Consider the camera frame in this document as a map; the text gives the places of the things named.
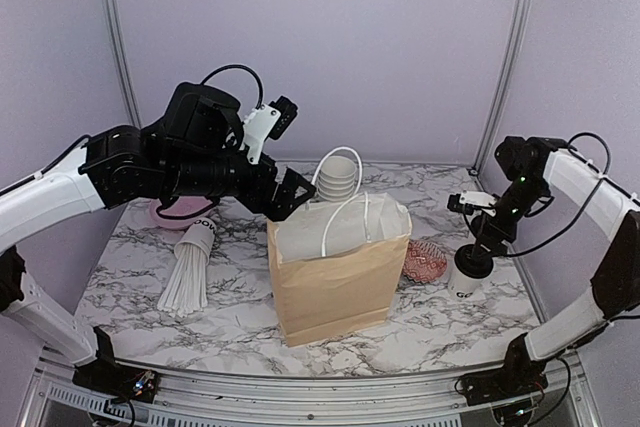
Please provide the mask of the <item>black plastic cup lid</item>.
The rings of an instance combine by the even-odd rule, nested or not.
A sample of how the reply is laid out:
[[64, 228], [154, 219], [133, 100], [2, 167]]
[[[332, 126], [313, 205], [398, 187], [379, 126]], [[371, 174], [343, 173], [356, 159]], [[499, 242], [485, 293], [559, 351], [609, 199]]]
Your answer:
[[460, 247], [454, 255], [454, 263], [458, 271], [476, 280], [488, 277], [494, 267], [491, 256], [486, 253], [477, 253], [473, 244]]

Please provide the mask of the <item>white paper coffee cup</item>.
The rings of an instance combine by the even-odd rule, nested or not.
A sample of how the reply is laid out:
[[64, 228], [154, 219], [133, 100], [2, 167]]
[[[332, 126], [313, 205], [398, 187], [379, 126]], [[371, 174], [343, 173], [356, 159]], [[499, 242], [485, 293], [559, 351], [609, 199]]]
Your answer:
[[486, 278], [473, 278], [454, 270], [450, 275], [447, 290], [454, 300], [465, 300], [471, 297], [485, 280]]

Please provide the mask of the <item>brown paper bag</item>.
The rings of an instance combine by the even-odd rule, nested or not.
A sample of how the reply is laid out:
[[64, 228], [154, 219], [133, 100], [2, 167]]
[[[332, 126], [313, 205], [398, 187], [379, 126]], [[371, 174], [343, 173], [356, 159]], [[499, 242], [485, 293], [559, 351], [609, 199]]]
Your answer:
[[286, 220], [268, 222], [271, 287], [287, 345], [384, 322], [411, 233], [404, 205], [359, 185], [341, 202], [306, 201]]

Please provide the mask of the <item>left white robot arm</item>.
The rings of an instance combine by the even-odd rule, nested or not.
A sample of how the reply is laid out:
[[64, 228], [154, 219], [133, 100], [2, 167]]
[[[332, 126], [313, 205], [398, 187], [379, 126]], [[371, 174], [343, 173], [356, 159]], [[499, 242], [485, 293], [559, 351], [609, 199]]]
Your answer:
[[14, 319], [106, 392], [125, 385], [109, 337], [78, 321], [25, 271], [18, 244], [67, 219], [130, 201], [233, 197], [254, 214], [280, 222], [315, 192], [301, 174], [280, 172], [263, 151], [298, 109], [281, 97], [239, 114], [232, 95], [204, 84], [179, 84], [153, 124], [123, 125], [84, 136], [55, 162], [1, 193], [1, 312]]

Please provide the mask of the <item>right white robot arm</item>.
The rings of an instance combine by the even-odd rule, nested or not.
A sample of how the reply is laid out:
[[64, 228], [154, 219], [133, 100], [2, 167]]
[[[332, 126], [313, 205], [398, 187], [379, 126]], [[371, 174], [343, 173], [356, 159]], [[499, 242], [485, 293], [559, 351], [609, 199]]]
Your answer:
[[[639, 138], [627, 132], [607, 139], [613, 156], [614, 180], [627, 190], [639, 191]], [[541, 243], [568, 225], [578, 207], [557, 193], [554, 205], [518, 228], [520, 252]], [[608, 248], [606, 235], [587, 214], [582, 214], [567, 233], [540, 250], [523, 257], [495, 260], [497, 267], [518, 267], [529, 298], [547, 317], [560, 312], [577, 298]], [[600, 337], [579, 349], [590, 377], [613, 379], [639, 375], [639, 322], [617, 321]]]

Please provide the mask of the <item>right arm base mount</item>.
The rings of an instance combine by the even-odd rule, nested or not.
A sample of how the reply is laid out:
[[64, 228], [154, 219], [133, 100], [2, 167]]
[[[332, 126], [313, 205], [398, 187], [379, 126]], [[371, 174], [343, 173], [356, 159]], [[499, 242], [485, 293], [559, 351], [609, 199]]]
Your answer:
[[530, 358], [525, 338], [522, 334], [509, 343], [501, 367], [458, 378], [454, 389], [465, 397], [469, 406], [542, 392], [548, 387], [544, 374], [547, 362]]

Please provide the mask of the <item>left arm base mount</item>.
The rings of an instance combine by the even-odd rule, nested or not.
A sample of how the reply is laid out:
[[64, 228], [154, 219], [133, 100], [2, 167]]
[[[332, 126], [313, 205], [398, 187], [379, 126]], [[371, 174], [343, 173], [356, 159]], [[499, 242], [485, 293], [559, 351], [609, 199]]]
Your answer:
[[157, 391], [158, 373], [118, 363], [109, 335], [99, 327], [94, 327], [93, 331], [97, 339], [96, 359], [74, 368], [73, 384], [125, 400], [152, 403]]

